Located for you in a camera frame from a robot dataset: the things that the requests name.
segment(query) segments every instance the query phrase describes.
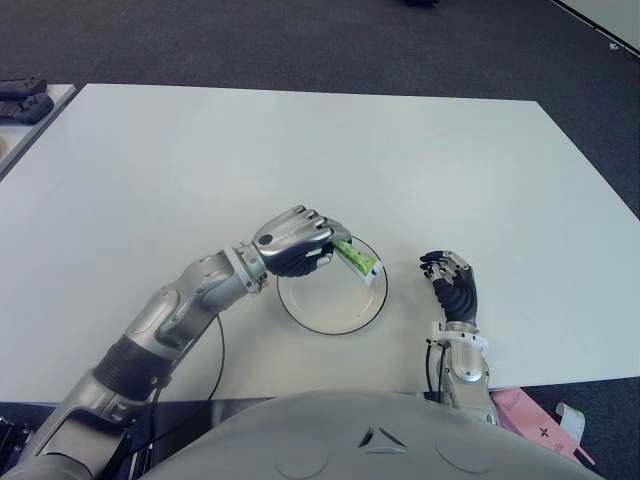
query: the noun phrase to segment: black cable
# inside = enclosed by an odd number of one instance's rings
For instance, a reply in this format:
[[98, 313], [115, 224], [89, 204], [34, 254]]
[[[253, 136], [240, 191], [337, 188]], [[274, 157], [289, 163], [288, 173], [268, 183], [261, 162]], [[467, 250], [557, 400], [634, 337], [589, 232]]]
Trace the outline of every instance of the black cable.
[[442, 403], [442, 365], [444, 364], [444, 352], [447, 350], [446, 345], [440, 346], [442, 347], [442, 351], [440, 352], [440, 373], [438, 374], [438, 403]]
[[[225, 344], [225, 341], [224, 341], [224, 330], [222, 328], [222, 321], [220, 320], [220, 316], [219, 315], [216, 317], [216, 320], [218, 322], [218, 328], [220, 329], [220, 340], [221, 340], [221, 343], [222, 343], [222, 361], [220, 362], [220, 371], [218, 373], [218, 378], [216, 380], [215, 385], [213, 386], [213, 389], [211, 390], [211, 393], [209, 393], [209, 396], [206, 399], [206, 403], [204, 405], [202, 405], [198, 410], [196, 410], [196, 412], [193, 415], [191, 415], [189, 418], [187, 418], [184, 422], [179, 423], [178, 425], [176, 425], [175, 427], [169, 429], [168, 431], [166, 431], [162, 435], [160, 435], [158, 437], [155, 437], [155, 438], [150, 435], [150, 440], [147, 440], [146, 442], [144, 442], [141, 446], [139, 446], [135, 450], [131, 450], [128, 453], [127, 457], [135, 455], [136, 453], [138, 453], [138, 452], [144, 450], [145, 448], [147, 448], [152, 443], [155, 443], [155, 442], [157, 442], [159, 440], [162, 440], [163, 438], [165, 438], [165, 437], [171, 435], [172, 433], [174, 433], [176, 430], [184, 427], [186, 424], [188, 424], [194, 418], [196, 418], [209, 405], [209, 402], [211, 401], [211, 399], [215, 395], [216, 391], [218, 390], [218, 387], [220, 386], [220, 381], [222, 380], [222, 372], [224, 371], [224, 359], [225, 359], [225, 356], [226, 356], [226, 344]], [[157, 398], [156, 397], [158, 397], [160, 395], [159, 391], [160, 391], [160, 389], [156, 390], [156, 395], [154, 395], [155, 403], [152, 404], [152, 406], [151, 406], [153, 418], [152, 418], [152, 425], [150, 426], [150, 430], [153, 430], [154, 436], [155, 436], [155, 405], [157, 404]]]
[[[427, 355], [424, 359], [424, 368], [426, 370], [426, 374], [427, 374], [427, 388], [429, 389], [428, 392], [429, 393], [433, 393], [433, 387], [431, 386], [431, 368], [429, 365], [429, 357], [431, 356], [431, 340], [427, 340]], [[426, 400], [430, 400], [430, 398], [427, 398], [427, 394], [425, 393], [424, 398]]]
[[[156, 436], [156, 410], [158, 407], [160, 392], [162, 392], [162, 387], [156, 388], [156, 391], [153, 394], [153, 400], [151, 401], [151, 410], [149, 412], [149, 436], [147, 437], [147, 443], [149, 445], [153, 443], [153, 439]], [[149, 461], [153, 465], [153, 450], [149, 453], [149, 457]]]

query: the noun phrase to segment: green tube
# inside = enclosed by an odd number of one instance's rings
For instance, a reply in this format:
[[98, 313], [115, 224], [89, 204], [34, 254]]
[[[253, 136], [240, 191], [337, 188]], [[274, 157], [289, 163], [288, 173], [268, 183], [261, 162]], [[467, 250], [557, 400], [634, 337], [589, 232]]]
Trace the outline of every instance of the green tube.
[[382, 262], [362, 250], [357, 249], [349, 242], [340, 240], [333, 242], [333, 247], [340, 258], [356, 272], [368, 286], [382, 271]]

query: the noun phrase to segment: glass plate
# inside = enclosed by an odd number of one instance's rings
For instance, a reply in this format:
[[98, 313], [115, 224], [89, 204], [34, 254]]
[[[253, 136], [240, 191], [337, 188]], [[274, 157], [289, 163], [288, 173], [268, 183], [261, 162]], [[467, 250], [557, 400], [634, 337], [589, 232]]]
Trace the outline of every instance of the glass plate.
[[[353, 245], [380, 259], [362, 240]], [[280, 300], [293, 319], [309, 330], [344, 335], [369, 324], [387, 298], [387, 272], [367, 287], [334, 253], [331, 263], [306, 277], [278, 277]]]

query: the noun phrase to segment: white tag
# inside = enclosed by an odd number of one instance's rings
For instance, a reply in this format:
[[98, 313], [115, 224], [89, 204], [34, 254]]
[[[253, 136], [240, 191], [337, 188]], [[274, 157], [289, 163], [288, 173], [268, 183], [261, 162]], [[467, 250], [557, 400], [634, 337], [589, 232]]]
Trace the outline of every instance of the white tag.
[[556, 413], [562, 416], [560, 428], [580, 445], [580, 440], [582, 440], [582, 434], [584, 433], [584, 413], [562, 402], [556, 405]]

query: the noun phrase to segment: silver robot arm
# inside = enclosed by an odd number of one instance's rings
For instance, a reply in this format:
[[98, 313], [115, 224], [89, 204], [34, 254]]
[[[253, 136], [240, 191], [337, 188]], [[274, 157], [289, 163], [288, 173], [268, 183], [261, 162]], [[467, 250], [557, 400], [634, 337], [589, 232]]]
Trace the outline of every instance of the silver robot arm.
[[488, 342], [476, 326], [478, 296], [473, 268], [450, 251], [430, 252], [420, 260], [420, 268], [433, 284], [446, 316], [444, 330], [427, 340], [442, 349], [438, 365], [442, 403], [497, 425], [497, 412], [488, 390]]
[[161, 288], [101, 362], [87, 372], [27, 444], [7, 479], [95, 479], [126, 444], [126, 428], [213, 319], [267, 271], [303, 276], [328, 263], [339, 223], [298, 206], [258, 230], [252, 242], [196, 260]]

